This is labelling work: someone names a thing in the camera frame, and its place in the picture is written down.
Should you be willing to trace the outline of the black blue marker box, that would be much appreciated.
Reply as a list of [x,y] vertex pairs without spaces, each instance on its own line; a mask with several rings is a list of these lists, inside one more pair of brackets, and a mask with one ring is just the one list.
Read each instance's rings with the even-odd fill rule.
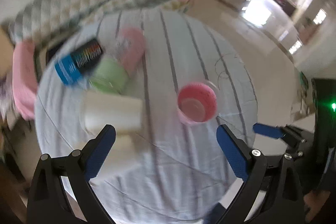
[[74,85],[96,67],[103,54],[103,47],[94,38],[57,61],[54,67],[65,86]]

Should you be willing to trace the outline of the pink plastic cup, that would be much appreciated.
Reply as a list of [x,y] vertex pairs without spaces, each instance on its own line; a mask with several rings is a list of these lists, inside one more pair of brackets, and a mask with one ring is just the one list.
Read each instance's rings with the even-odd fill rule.
[[177,94],[179,120],[188,126],[213,119],[218,114],[219,104],[218,89],[210,81],[188,83]]

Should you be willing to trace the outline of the black tablet on sofa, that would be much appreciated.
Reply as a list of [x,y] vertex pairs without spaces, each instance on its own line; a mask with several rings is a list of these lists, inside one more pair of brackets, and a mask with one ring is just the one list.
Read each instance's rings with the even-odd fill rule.
[[49,46],[44,48],[38,48],[34,52],[34,64],[35,64],[35,74],[37,81],[40,81],[40,78],[45,70],[47,64],[52,59],[54,54],[57,52],[56,46]]

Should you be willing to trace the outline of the striped light blue tablecloth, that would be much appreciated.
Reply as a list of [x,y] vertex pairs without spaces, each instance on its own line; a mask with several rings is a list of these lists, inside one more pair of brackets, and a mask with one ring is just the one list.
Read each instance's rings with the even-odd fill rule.
[[[93,189],[109,215],[126,223],[194,223],[202,219],[235,181],[216,139],[220,124],[252,145],[257,99],[236,51],[202,22],[159,9],[105,15],[72,35],[46,66],[35,101],[39,147],[53,157],[81,148],[90,135],[80,123],[87,80],[64,86],[54,63],[86,41],[113,44],[126,27],[143,31],[146,52],[125,94],[144,104],[144,128],[134,134],[139,166]],[[187,126],[177,114],[177,94],[191,82],[210,81],[222,105],[210,121]]]

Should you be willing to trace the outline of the pink green wipes canister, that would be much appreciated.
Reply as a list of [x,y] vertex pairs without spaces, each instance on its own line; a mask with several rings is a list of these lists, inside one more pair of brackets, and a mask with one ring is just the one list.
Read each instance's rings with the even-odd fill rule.
[[146,51],[143,30],[123,28],[93,71],[90,83],[104,93],[121,94]]

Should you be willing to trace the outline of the triangle patterned sofa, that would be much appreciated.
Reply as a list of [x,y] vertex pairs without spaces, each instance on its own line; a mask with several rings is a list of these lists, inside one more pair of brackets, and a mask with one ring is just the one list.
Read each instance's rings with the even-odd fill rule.
[[13,45],[31,39],[41,50],[53,39],[120,10],[161,7],[185,12],[181,0],[34,0],[21,10],[8,26]]

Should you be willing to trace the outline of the dark tv cabinet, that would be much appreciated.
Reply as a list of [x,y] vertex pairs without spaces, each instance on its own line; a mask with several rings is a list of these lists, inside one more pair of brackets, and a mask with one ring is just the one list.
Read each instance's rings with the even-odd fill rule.
[[296,11],[296,6],[292,4],[290,0],[273,0],[273,1],[275,1],[289,17],[291,17]]

